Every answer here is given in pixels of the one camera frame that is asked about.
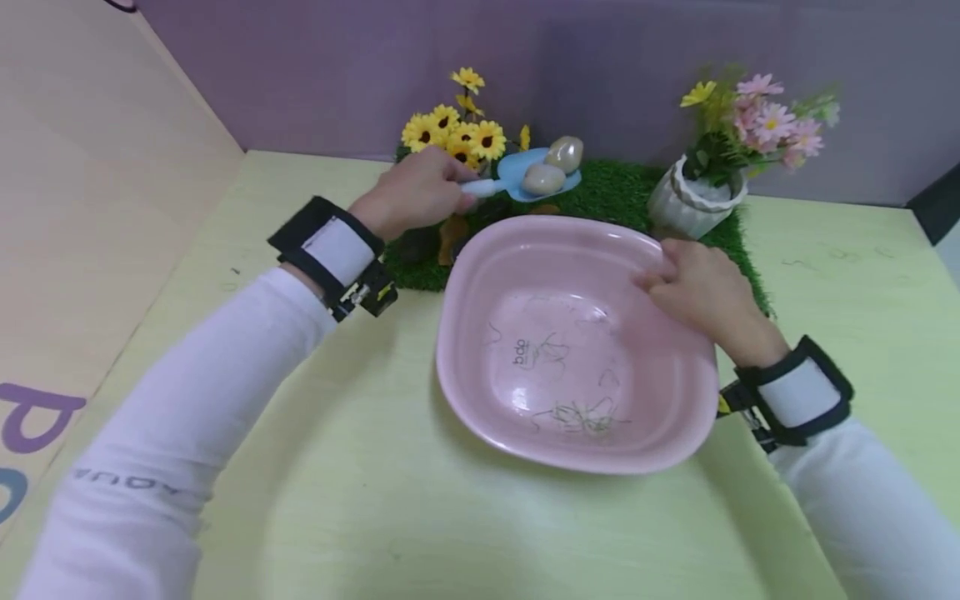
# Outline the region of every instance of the light green table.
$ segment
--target light green table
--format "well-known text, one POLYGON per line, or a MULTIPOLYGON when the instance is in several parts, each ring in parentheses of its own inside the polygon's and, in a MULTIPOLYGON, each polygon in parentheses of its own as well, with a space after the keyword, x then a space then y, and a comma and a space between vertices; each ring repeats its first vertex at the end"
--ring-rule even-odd
MULTIPOLYGON (((53 483, 145 369, 273 264, 311 195, 388 165, 250 153, 0 548, 12 594, 53 483)), ((748 244, 780 322, 817 339, 855 411, 960 523, 960 295, 910 212, 752 198, 748 244)), ((281 389, 205 514, 197 598, 797 598, 843 594, 736 418, 648 477, 544 468, 475 439, 433 374, 442 297, 345 322, 281 389)), ((732 379, 722 359, 721 377, 732 379)))

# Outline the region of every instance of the wrist strap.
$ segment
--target wrist strap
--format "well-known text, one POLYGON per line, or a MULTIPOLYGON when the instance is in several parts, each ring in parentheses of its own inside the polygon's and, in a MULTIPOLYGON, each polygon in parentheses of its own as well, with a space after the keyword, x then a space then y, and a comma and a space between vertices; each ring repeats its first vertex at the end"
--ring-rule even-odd
POLYGON ((806 445, 808 438, 840 424, 850 416, 853 385, 830 357, 807 336, 776 365, 765 369, 750 367, 735 371, 754 397, 756 408, 778 444, 806 445), (774 394, 779 380, 787 375, 797 377, 801 372, 806 375, 805 380, 813 382, 813 386, 826 386, 827 389, 818 389, 813 394, 806 390, 807 397, 797 398, 783 398, 774 394))
POLYGON ((280 262, 324 289, 324 303, 337 322, 357 304, 377 317, 396 299, 393 278, 377 260, 383 240, 326 198, 314 196, 268 243, 280 251, 280 262))
POLYGON ((851 414, 853 385, 807 336, 776 365, 736 374, 721 391, 717 417, 740 413, 767 453, 806 445, 851 414))

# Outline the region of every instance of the right hand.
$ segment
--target right hand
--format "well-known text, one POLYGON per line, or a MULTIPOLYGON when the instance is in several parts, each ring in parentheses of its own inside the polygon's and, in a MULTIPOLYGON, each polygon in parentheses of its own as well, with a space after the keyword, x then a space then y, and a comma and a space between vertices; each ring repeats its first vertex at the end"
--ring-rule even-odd
POLYGON ((437 146, 409 155, 380 176, 350 212, 382 240, 396 239, 407 229, 435 225, 475 202, 458 182, 477 174, 437 146))
POLYGON ((664 277, 647 272, 634 283, 664 313, 705 334, 737 367, 769 367, 790 351, 754 301, 753 288, 718 248, 666 239, 663 253, 677 267, 664 277))

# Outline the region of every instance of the sunflower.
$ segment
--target sunflower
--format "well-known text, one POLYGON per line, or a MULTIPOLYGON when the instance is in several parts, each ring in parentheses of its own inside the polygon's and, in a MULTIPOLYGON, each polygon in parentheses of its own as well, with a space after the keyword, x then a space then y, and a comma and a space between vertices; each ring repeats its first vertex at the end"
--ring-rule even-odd
POLYGON ((463 67, 460 72, 450 73, 450 79, 470 90, 474 94, 480 93, 480 88, 487 84, 473 69, 463 67))
POLYGON ((446 153, 463 162, 476 171, 480 167, 480 157, 473 153, 473 146, 469 141, 450 136, 446 141, 446 153))
POLYGON ((467 94, 464 94, 463 96, 457 94, 457 104, 460 105, 461 108, 467 112, 467 114, 473 113, 479 116, 485 115, 484 111, 480 108, 477 108, 477 106, 473 103, 473 99, 467 94))
POLYGON ((697 82, 697 84, 693 86, 693 89, 690 90, 690 93, 681 99, 680 108, 692 107, 706 102, 707 98, 713 93, 713 90, 716 89, 716 86, 717 82, 697 82))
POLYGON ((417 113, 410 117, 400 138, 412 152, 419 152, 430 144, 443 145, 444 132, 435 115, 417 113))
POLYGON ((439 105, 433 109, 433 116, 437 117, 437 127, 444 131, 444 134, 453 131, 460 124, 460 112, 454 107, 439 105))
POLYGON ((470 140, 476 135, 476 131, 476 123, 461 123, 457 125, 456 129, 450 132, 449 139, 470 142, 470 140))
POLYGON ((530 150, 530 126, 524 125, 520 129, 520 151, 526 152, 530 150))
POLYGON ((470 140, 473 153, 487 160, 497 160, 507 150, 507 138, 496 121, 481 121, 470 140))

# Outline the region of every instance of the pink plastic basin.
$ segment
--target pink plastic basin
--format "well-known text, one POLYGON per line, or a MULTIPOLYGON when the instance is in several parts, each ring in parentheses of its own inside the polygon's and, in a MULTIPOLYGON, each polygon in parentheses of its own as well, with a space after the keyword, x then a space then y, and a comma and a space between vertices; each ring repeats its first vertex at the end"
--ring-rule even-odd
POLYGON ((717 409, 713 344, 630 282, 672 269, 636 231, 525 216, 480 231, 444 296, 437 370, 463 423, 561 468, 649 473, 703 443, 717 409))

